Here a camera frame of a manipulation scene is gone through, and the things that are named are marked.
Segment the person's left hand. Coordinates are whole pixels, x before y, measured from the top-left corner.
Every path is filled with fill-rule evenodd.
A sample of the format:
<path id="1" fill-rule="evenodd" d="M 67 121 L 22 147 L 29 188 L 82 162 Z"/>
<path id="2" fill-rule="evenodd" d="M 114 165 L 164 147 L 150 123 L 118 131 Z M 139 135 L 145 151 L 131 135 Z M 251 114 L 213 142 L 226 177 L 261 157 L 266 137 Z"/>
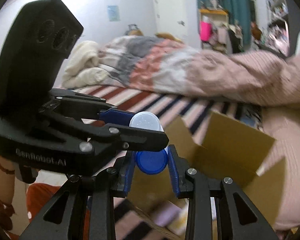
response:
<path id="1" fill-rule="evenodd" d="M 11 216 L 14 214 L 12 205 L 15 186 L 15 170 L 11 161 L 0 156 L 0 230 L 7 235 L 13 229 Z M 43 184 L 33 184 L 27 189 L 27 216 L 31 222 L 48 200 Z"/>

